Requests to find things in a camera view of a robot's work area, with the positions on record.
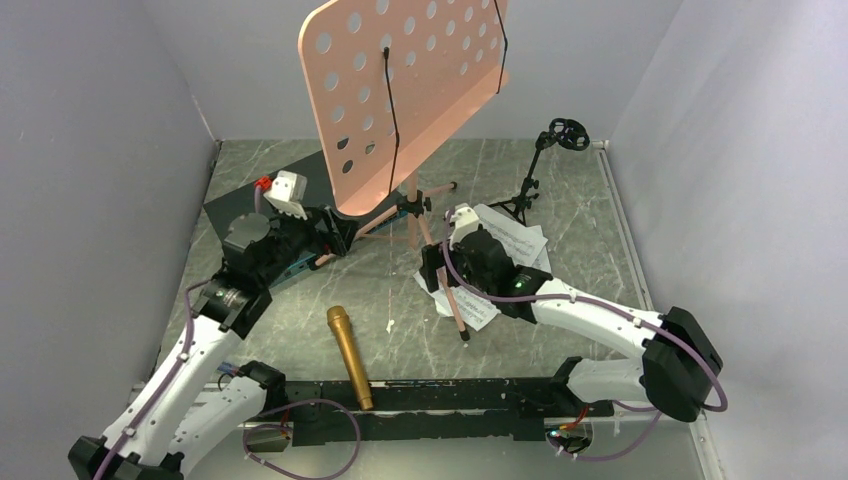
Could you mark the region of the pink music stand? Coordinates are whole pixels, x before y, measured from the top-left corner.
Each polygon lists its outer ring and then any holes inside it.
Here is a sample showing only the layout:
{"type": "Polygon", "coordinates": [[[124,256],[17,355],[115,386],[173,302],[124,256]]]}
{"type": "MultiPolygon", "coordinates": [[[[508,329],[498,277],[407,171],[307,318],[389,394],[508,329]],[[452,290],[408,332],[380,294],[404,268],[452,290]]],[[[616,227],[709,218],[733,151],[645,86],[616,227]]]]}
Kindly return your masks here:
{"type": "Polygon", "coordinates": [[[336,208],[362,216],[507,83],[505,1],[329,1],[298,52],[336,208]]]}

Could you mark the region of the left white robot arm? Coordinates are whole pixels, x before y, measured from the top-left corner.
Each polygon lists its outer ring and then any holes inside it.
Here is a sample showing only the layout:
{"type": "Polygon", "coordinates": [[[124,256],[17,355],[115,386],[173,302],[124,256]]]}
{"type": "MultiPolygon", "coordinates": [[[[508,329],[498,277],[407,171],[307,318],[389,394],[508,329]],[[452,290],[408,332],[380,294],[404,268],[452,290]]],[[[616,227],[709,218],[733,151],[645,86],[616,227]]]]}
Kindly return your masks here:
{"type": "Polygon", "coordinates": [[[328,207],[234,219],[221,242],[221,267],[194,284],[199,296],[185,303],[185,326],[166,360],[100,436],[82,436],[71,447],[76,476],[183,479],[238,424],[279,417],[288,402],[286,377],[259,361],[240,366],[202,408],[192,406],[267,310],[271,286],[306,253],[346,255],[357,229],[328,207]]]}

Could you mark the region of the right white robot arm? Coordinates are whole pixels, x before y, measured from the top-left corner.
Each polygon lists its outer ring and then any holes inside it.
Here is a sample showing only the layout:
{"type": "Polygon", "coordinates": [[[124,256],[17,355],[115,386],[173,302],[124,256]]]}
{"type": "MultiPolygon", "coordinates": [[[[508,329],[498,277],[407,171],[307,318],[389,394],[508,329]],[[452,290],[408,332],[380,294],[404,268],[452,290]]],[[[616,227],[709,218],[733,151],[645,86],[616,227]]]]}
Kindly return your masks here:
{"type": "Polygon", "coordinates": [[[429,291],[459,286],[503,315],[557,327],[620,354],[618,360],[571,356],[549,380],[557,411],[574,415],[596,402],[640,402],[681,422],[724,412],[729,399],[718,376],[723,361],[689,311],[640,310],[585,293],[551,273],[520,265],[483,227],[461,240],[421,250],[420,274],[429,291]]]}

